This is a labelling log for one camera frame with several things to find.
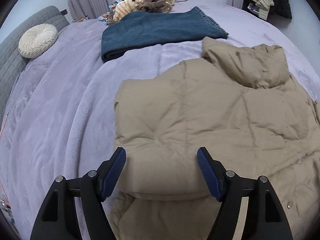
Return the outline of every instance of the quilted headboard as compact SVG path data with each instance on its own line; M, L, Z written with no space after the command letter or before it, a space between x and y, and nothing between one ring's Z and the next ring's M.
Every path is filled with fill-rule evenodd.
M21 23L0 44L0 123L14 82L29 61L29 59L19 54L19 40L26 30L42 23L54 25L58 32L69 25L69 22L58 8L48 6Z

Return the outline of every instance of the blue gripper pad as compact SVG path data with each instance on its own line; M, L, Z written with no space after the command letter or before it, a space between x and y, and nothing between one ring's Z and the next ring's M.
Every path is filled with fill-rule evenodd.
M201 148L197 152L197 161L210 194L221 202L223 194L220 190L220 181Z
M100 193L101 200L104 201L107 197L111 196L125 165L125 161L126 152L123 148L118 147L118 149L108 161L109 168L107 169L107 174L102 181L102 189Z

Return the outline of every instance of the blue patterned cloth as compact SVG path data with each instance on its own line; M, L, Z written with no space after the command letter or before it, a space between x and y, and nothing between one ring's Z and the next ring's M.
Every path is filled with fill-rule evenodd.
M185 13L134 11L102 34L101 58L109 61L131 49L156 44L199 41L204 37L224 38L228 33L198 7Z

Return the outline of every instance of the bed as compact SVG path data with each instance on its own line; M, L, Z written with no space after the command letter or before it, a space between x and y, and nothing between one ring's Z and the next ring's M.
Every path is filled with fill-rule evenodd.
M194 6L229 33L223 40L229 44L281 45L289 71L313 100L320 99L320 79L314 69L271 24L210 1L177 3L172 12L186 12ZM17 53L17 42L24 31L40 23L55 25L59 38L43 55L28 61ZM182 60L201 57L201 41L187 41L130 50L104 63L100 52L105 28L98 20L68 25L51 6L26 20L0 45L0 72L4 73L0 106L2 116L9 112L0 140L0 178L22 239L30 238L55 177L83 176L110 158L115 137L113 104L121 82L151 79ZM115 190L103 203L106 214L116 196ZM77 212L83 239L89 239L81 210ZM294 229L294 238L303 239L317 217L316 210L310 213L307 228Z

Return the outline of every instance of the silver bolt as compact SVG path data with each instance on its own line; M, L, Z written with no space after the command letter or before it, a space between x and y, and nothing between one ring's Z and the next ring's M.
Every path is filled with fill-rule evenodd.
M227 175L228 177L232 178L232 177L235 175L235 173L234 173L233 171L227 171L227 172L226 172L226 175Z
M290 208L292 208L292 207L293 207L293 201L290 200L290 201L288 202L288 204L287 204L287 208L290 209Z
M261 176L260 177L260 180L263 182L263 183L266 183L268 181L268 178L266 176Z
M96 172L96 171L89 171L89 172L88 172L88 176L91 177L91 178L94 177L94 176L96 176L96 175L97 175L97 172Z
M62 176L56 177L56 182L61 182L61 181L63 181L63 177Z

